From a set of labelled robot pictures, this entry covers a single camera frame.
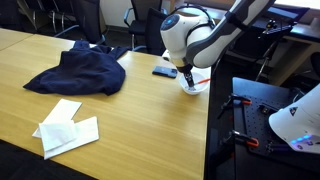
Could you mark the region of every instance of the black table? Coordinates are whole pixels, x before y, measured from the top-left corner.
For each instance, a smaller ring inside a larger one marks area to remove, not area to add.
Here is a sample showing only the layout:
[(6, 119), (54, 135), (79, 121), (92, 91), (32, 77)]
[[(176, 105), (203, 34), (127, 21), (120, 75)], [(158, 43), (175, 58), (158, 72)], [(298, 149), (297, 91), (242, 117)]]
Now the black table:
[[(289, 89), (255, 81), (233, 78), (233, 93), (250, 95), (269, 101), (288, 101)], [(243, 107), (234, 102), (234, 129), (246, 133)], [(246, 146), (235, 144), (235, 178), (241, 179), (320, 179), (320, 174), (310, 172), (286, 163), (277, 162), (248, 150)]]

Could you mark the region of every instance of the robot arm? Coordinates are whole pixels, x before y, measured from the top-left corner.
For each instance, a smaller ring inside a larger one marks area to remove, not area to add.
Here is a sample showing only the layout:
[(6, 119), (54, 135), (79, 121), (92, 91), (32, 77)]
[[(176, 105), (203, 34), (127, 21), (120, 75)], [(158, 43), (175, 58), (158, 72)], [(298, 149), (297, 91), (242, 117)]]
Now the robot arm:
[(193, 86), (193, 66), (207, 68), (215, 64), (230, 44), (262, 15), (275, 0), (236, 0), (225, 17), (214, 27), (207, 16), (169, 16), (160, 29), (170, 61), (184, 73)]

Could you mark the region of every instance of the phone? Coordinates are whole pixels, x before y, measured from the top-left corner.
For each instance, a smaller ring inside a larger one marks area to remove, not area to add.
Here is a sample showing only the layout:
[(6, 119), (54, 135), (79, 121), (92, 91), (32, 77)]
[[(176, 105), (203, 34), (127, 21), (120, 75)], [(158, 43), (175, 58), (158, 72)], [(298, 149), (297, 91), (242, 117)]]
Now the phone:
[(158, 76), (169, 77), (169, 78), (176, 78), (178, 71), (173, 68), (156, 66), (156, 67), (154, 67), (152, 74), (158, 75)]

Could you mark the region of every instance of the white paper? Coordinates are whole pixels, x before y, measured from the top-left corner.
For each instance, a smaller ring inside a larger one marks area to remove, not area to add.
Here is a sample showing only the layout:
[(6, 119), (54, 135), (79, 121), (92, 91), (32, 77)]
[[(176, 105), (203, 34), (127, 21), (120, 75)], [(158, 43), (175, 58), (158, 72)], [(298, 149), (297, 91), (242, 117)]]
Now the white paper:
[(77, 138), (74, 121), (40, 123), (43, 150), (48, 151)]
[(69, 151), (71, 149), (77, 148), (79, 146), (82, 146), (84, 144), (87, 144), (99, 139), (98, 121), (97, 121), (97, 117), (95, 116), (76, 123), (75, 128), (76, 128), (78, 137), (57, 148), (45, 151), (44, 159), (51, 158), (63, 152)]
[[(70, 121), (81, 106), (81, 102), (61, 99), (46, 117), (43, 123)], [(41, 138), (39, 128), (32, 134), (33, 137)]]

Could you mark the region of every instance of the navy blue cloth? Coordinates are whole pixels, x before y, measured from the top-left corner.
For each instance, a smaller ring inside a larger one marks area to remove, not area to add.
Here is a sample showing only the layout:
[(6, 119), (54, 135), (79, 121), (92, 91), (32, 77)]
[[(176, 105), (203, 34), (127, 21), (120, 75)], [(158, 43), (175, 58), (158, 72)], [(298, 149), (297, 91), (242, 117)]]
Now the navy blue cloth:
[(121, 89), (126, 76), (117, 59), (129, 49), (103, 45), (90, 48), (87, 41), (76, 41), (70, 51), (61, 53), (58, 66), (40, 73), (23, 87), (41, 94), (112, 95)]

